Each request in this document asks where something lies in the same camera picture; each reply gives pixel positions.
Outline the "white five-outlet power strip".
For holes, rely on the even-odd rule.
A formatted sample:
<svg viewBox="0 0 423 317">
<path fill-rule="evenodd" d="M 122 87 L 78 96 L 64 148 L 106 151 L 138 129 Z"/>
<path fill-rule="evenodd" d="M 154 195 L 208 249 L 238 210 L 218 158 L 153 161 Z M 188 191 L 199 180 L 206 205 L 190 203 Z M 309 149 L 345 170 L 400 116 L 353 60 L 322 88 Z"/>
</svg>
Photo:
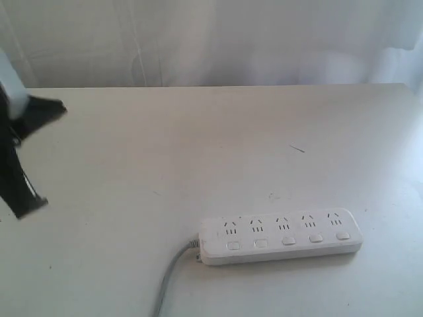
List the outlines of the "white five-outlet power strip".
<svg viewBox="0 0 423 317">
<path fill-rule="evenodd" d="M 199 242 L 201 261 L 218 266 L 351 254 L 363 235 L 351 212 L 330 208 L 206 219 Z"/>
</svg>

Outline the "white sheer curtain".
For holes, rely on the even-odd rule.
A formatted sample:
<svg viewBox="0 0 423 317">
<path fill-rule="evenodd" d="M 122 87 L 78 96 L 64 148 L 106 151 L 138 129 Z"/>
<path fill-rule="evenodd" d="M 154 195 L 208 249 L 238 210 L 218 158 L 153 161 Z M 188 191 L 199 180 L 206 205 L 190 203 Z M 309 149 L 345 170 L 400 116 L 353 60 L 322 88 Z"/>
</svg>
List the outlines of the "white sheer curtain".
<svg viewBox="0 0 423 317">
<path fill-rule="evenodd" d="M 28 87 L 402 83 L 422 96 L 421 1 L 2 1 Z"/>
</svg>

